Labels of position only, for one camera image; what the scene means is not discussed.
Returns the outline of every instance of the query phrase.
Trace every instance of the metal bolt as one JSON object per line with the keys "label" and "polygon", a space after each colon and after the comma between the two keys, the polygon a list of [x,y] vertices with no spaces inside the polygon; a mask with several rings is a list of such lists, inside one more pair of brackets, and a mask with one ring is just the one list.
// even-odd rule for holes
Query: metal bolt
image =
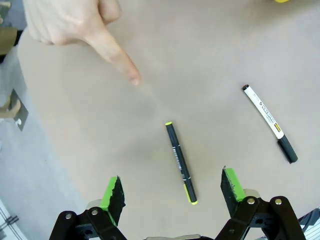
{"label": "metal bolt", "polygon": [[67,213],[67,214],[65,215],[65,218],[66,218],[66,219],[70,219],[70,218],[71,218],[71,216],[72,216],[72,214],[71,214],[71,213]]}
{"label": "metal bolt", "polygon": [[247,201],[246,201],[248,204],[254,204],[255,203],[255,200],[253,198],[249,198]]}
{"label": "metal bolt", "polygon": [[281,201],[281,199],[279,199],[279,198],[277,198],[274,202],[275,202],[275,204],[277,204],[277,205],[282,204],[282,201]]}
{"label": "metal bolt", "polygon": [[97,215],[97,214],[98,214],[98,211],[97,211],[97,210],[92,210],[91,214],[92,214],[92,215]]}

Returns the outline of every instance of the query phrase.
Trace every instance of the gray floor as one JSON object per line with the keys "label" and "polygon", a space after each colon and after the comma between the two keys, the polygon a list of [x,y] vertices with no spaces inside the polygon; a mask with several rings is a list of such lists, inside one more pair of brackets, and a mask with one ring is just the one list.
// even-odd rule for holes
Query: gray floor
{"label": "gray floor", "polygon": [[[21,0],[12,1],[4,26],[24,29]],[[30,240],[46,240],[60,212],[80,213],[86,203],[57,164],[37,120],[14,48],[0,65],[0,105],[15,89],[29,116],[23,132],[11,121],[0,122],[0,199]]]}

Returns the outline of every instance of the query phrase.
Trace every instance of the human hand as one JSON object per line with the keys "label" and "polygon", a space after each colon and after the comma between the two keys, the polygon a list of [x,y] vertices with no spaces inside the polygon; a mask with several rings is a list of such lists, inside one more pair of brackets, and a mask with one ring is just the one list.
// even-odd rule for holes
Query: human hand
{"label": "human hand", "polygon": [[23,0],[31,36],[45,44],[84,41],[138,85],[141,76],[106,25],[121,16],[117,0]]}

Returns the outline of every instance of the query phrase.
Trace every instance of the white marker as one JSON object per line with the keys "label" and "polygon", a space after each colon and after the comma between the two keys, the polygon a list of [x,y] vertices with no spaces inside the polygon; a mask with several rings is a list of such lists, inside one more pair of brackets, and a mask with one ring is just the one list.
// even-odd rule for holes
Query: white marker
{"label": "white marker", "polygon": [[290,142],[288,141],[286,135],[281,130],[275,118],[269,112],[267,107],[264,105],[264,103],[260,100],[260,98],[257,96],[257,94],[253,91],[253,89],[249,85],[245,85],[244,87],[242,87],[242,90],[250,98],[252,103],[255,105],[255,107],[258,109],[260,114],[263,116],[264,120],[270,126],[271,130],[273,131],[276,138],[278,139],[278,145],[280,146],[281,150],[283,151],[289,163],[296,162],[298,160],[298,157],[294,149],[290,145]]}

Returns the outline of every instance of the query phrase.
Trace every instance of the pen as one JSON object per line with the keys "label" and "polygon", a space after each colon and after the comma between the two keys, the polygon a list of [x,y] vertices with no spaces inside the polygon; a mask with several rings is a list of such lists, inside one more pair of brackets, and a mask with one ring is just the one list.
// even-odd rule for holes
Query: pen
{"label": "pen", "polygon": [[178,167],[182,174],[184,190],[186,192],[189,202],[192,205],[196,205],[198,203],[196,193],[191,182],[191,177],[189,175],[185,158],[184,158],[184,155],[182,154],[174,126],[171,121],[165,123],[165,126],[172,144],[172,150],[175,156],[176,163],[178,164]]}
{"label": "pen", "polygon": [[249,85],[243,86],[242,90],[250,98],[252,103],[263,116],[264,120],[268,123],[269,127],[278,139],[278,145],[280,146],[286,159],[289,161],[290,164],[296,162],[298,160],[298,157],[294,149],[292,148],[284,132],[279,127],[275,118],[271,115],[270,111],[267,109],[267,107],[264,105],[264,103],[260,100],[260,98]]}

